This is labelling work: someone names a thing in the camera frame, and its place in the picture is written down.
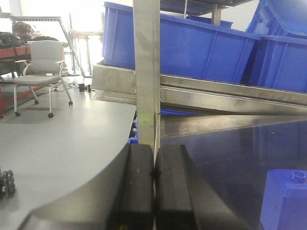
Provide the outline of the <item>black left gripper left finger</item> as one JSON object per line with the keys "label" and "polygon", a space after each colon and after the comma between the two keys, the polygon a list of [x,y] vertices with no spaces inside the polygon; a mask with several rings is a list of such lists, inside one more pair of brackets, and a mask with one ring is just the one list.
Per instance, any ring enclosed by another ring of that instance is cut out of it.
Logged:
{"label": "black left gripper left finger", "polygon": [[21,230],[150,230],[153,153],[126,144],[114,160],[71,193],[32,210]]}

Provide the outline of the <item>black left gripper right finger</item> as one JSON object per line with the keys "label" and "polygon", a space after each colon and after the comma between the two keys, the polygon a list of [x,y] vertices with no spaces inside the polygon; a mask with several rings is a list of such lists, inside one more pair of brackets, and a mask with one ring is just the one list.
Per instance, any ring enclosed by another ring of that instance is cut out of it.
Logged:
{"label": "black left gripper right finger", "polygon": [[158,230],[249,230],[217,195],[184,145],[162,145],[155,170]]}

